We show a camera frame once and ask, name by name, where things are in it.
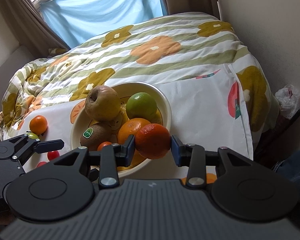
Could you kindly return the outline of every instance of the comforter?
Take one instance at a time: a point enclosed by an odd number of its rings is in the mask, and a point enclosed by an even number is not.
[[[32,111],[85,98],[97,85],[168,83],[215,75],[231,64],[244,93],[254,142],[279,111],[258,61],[229,23],[203,13],[182,13],[129,25],[91,38],[60,56],[26,64],[2,99],[2,139],[13,137]],[[229,92],[229,114],[236,109]]]

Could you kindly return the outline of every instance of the plastic bag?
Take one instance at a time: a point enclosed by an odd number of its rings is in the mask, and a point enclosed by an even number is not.
[[[291,119],[300,109],[300,92],[293,85],[279,89],[275,97],[279,101],[281,115],[287,119]]]

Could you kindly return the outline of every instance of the cherry tomato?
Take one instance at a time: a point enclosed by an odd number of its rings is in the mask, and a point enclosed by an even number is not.
[[[47,162],[39,162],[38,165],[37,165],[37,168],[39,168],[40,166],[42,165],[45,165]]]
[[[97,151],[100,151],[104,146],[110,145],[112,142],[103,142],[98,146]]]
[[[58,158],[60,153],[58,151],[48,152],[47,157],[49,161],[52,161],[55,158]]]

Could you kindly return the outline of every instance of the light blue curtain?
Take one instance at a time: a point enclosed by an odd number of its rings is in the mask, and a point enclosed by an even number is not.
[[[45,21],[71,48],[99,34],[166,14],[160,0],[51,0],[40,5]]]

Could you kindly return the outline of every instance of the green sticker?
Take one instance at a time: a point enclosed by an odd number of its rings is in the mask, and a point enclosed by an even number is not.
[[[90,138],[90,136],[93,133],[93,129],[91,127],[89,127],[84,133],[83,133],[83,137],[85,138]]]

